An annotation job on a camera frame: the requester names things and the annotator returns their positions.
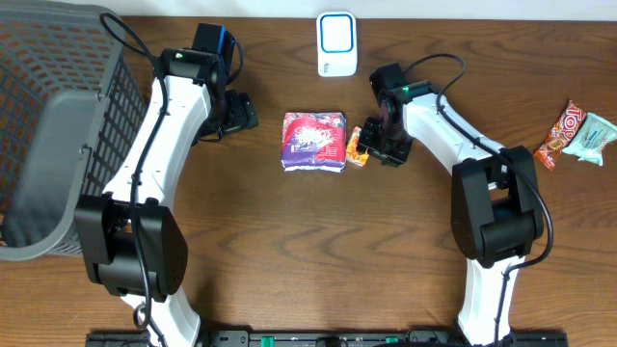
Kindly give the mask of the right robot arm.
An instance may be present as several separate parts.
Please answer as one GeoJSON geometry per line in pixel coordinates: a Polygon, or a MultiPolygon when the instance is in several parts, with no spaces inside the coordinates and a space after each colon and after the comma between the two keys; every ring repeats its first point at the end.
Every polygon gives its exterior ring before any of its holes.
{"type": "Polygon", "coordinates": [[[544,232],[531,154],[488,139],[429,81],[374,80],[371,87],[380,115],[367,119],[358,148],[399,166],[419,141],[449,172],[450,227],[467,260],[457,325],[470,345],[496,346],[511,333],[516,278],[544,232]]]}

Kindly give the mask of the small orange tissue pack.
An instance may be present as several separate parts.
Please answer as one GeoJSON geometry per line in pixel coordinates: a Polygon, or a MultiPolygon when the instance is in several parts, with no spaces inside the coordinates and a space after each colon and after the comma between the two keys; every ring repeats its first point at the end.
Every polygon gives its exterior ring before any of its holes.
{"type": "Polygon", "coordinates": [[[359,126],[356,126],[352,130],[351,136],[346,146],[346,161],[359,167],[363,167],[369,158],[369,154],[366,150],[358,150],[361,134],[362,129],[359,126]]]}

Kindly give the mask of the red purple floral packet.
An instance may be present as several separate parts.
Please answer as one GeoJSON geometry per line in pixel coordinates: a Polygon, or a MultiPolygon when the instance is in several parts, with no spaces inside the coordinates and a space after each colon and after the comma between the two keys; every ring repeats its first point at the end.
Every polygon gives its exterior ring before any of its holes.
{"type": "Polygon", "coordinates": [[[346,118],[342,113],[288,112],[282,124],[282,167],[286,172],[340,174],[346,161],[346,118]]]}

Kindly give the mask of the orange Top chocolate bar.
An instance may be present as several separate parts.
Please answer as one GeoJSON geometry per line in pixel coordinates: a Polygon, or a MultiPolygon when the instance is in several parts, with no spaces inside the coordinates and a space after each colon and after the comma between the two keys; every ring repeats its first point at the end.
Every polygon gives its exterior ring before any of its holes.
{"type": "Polygon", "coordinates": [[[550,129],[546,139],[534,152],[534,156],[550,171],[563,150],[572,141],[586,119],[587,113],[570,100],[558,121],[550,129]]]}

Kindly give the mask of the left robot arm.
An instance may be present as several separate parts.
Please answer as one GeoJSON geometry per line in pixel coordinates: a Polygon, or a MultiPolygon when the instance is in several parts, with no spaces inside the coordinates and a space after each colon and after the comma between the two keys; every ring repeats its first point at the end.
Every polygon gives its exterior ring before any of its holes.
{"type": "Polygon", "coordinates": [[[89,346],[193,346],[200,316],[181,286],[188,246],[173,216],[188,152],[257,126],[246,93],[227,87],[228,58],[165,49],[146,118],[127,157],[99,196],[83,195],[74,222],[91,282],[134,309],[136,333],[88,334],[89,346]]]}

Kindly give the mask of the teal snack packet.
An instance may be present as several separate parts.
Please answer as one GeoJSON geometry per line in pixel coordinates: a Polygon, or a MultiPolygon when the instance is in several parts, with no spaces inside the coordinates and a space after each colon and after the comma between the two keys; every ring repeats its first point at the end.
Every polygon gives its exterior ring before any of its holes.
{"type": "Polygon", "coordinates": [[[616,126],[594,113],[588,113],[582,127],[563,152],[577,156],[579,161],[602,166],[604,147],[615,140],[616,126]]]}

